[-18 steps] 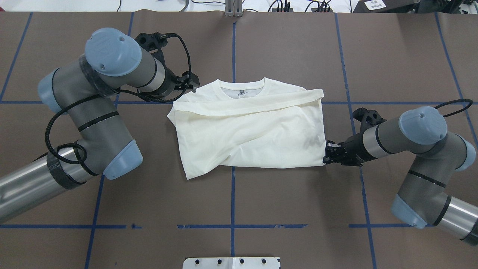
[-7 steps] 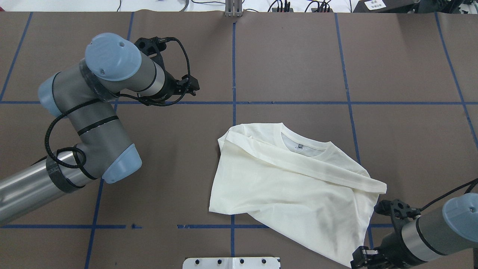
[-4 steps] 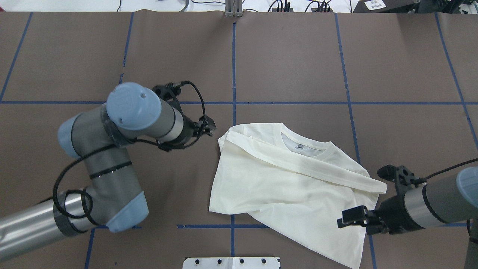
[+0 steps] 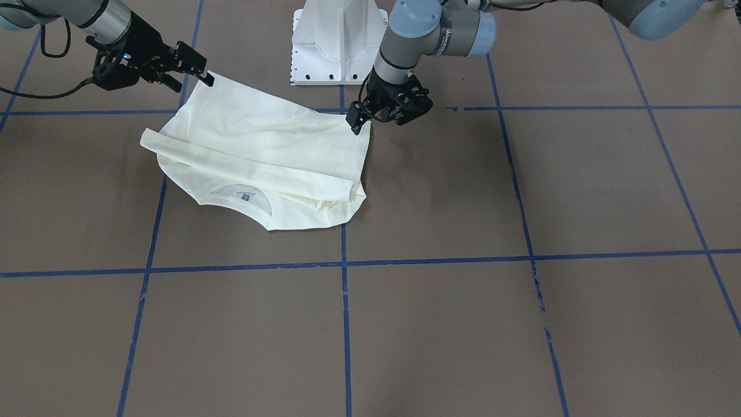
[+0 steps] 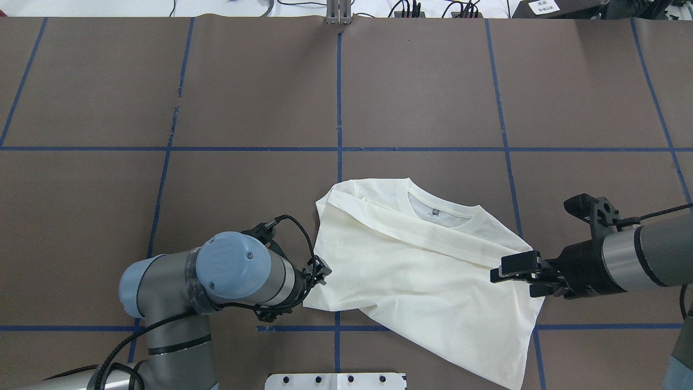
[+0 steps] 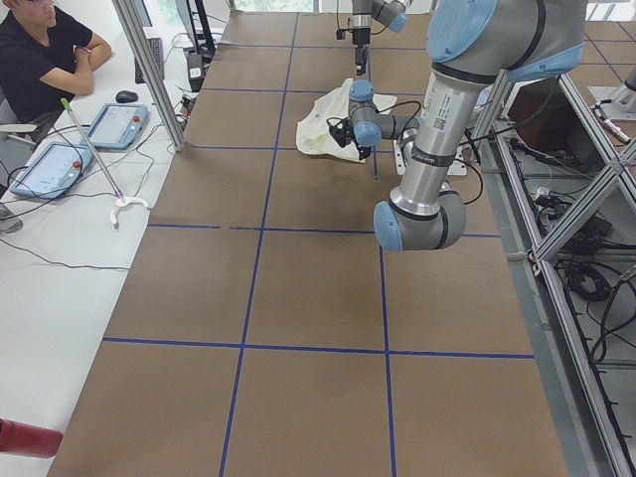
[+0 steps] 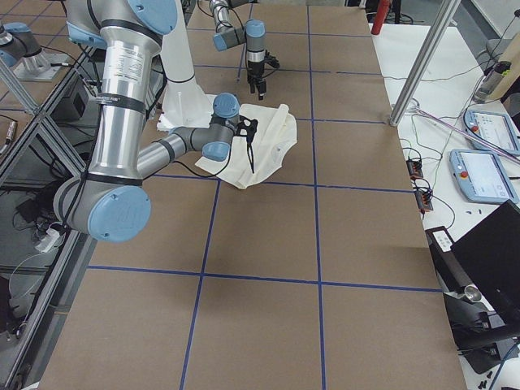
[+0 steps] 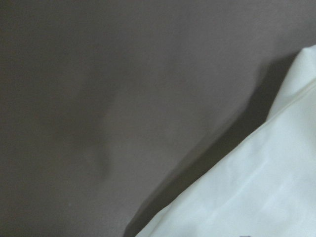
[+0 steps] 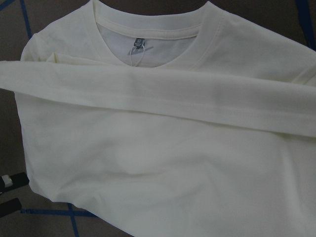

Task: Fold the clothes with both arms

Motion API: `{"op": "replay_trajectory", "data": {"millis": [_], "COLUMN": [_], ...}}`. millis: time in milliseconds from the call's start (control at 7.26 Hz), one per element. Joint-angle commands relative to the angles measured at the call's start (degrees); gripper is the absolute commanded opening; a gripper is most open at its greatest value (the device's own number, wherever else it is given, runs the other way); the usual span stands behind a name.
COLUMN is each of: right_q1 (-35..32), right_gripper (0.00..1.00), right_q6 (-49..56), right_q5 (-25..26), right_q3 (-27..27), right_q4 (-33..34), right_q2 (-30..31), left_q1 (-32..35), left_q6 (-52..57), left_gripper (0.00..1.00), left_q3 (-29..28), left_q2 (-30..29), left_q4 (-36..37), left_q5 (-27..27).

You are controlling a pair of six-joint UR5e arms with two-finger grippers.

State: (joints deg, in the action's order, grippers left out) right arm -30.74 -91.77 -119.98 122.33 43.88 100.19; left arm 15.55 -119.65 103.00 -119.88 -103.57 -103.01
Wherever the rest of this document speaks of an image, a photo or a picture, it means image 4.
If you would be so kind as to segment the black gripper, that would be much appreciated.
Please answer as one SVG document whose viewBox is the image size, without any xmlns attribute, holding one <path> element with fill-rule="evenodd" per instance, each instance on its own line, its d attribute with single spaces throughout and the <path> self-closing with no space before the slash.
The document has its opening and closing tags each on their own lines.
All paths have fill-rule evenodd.
<svg viewBox="0 0 741 417">
<path fill-rule="evenodd" d="M 402 84 L 394 84 L 384 81 L 377 73 L 370 73 L 363 82 L 362 93 L 365 93 L 362 102 L 350 103 L 345 116 L 356 136 L 370 120 L 403 126 L 426 115 L 434 106 L 429 90 L 413 74 Z"/>
</svg>

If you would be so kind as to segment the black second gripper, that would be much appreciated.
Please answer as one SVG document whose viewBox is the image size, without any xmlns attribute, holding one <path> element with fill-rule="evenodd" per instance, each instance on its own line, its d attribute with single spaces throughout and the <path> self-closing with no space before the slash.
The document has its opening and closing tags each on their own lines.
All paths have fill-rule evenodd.
<svg viewBox="0 0 741 417">
<path fill-rule="evenodd" d="M 91 82 L 108 92 L 136 85 L 140 79 L 180 92 L 182 82 L 169 75 L 172 71 L 214 86 L 215 78 L 201 53 L 183 41 L 165 44 L 161 34 L 135 13 L 118 41 L 104 45 L 88 35 L 86 42 L 97 50 Z"/>
</svg>

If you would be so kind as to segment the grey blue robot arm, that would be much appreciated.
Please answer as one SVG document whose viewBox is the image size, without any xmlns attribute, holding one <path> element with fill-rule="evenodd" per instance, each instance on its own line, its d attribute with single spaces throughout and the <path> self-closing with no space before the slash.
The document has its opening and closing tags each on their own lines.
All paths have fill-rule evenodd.
<svg viewBox="0 0 741 417">
<path fill-rule="evenodd" d="M 414 69 L 424 56 L 485 56 L 497 39 L 494 12 L 529 12 L 544 1 L 397 1 L 368 76 L 349 106 L 347 124 L 360 134 L 367 122 L 403 126 L 433 108 Z M 596 1 L 595 7 L 646 41 L 688 23 L 702 1 Z"/>
</svg>

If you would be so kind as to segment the second grey blue robot arm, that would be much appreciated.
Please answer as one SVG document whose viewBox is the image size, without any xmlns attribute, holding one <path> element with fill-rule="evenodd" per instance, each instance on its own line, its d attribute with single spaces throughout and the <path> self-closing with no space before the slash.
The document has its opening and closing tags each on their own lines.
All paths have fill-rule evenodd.
<svg viewBox="0 0 741 417">
<path fill-rule="evenodd" d="M 21 31 L 36 25 L 40 47 L 45 49 L 46 26 L 64 19 L 66 28 L 76 26 L 87 34 L 96 60 L 92 75 L 77 87 L 58 95 L 11 92 L 10 95 L 38 100 L 63 98 L 82 87 L 95 85 L 107 92 L 136 85 L 138 81 L 165 85 L 182 91 L 182 82 L 172 73 L 188 74 L 211 87 L 214 77 L 207 71 L 207 59 L 183 41 L 169 46 L 159 31 L 122 1 L 3 1 L 2 28 Z"/>
</svg>

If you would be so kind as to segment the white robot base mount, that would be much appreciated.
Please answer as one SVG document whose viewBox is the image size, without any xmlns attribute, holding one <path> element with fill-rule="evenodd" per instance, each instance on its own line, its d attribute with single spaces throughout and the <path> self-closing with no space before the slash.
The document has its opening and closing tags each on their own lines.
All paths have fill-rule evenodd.
<svg viewBox="0 0 741 417">
<path fill-rule="evenodd" d="M 293 13 L 295 86 L 360 85 L 370 74 L 387 27 L 375 1 L 307 1 Z"/>
</svg>

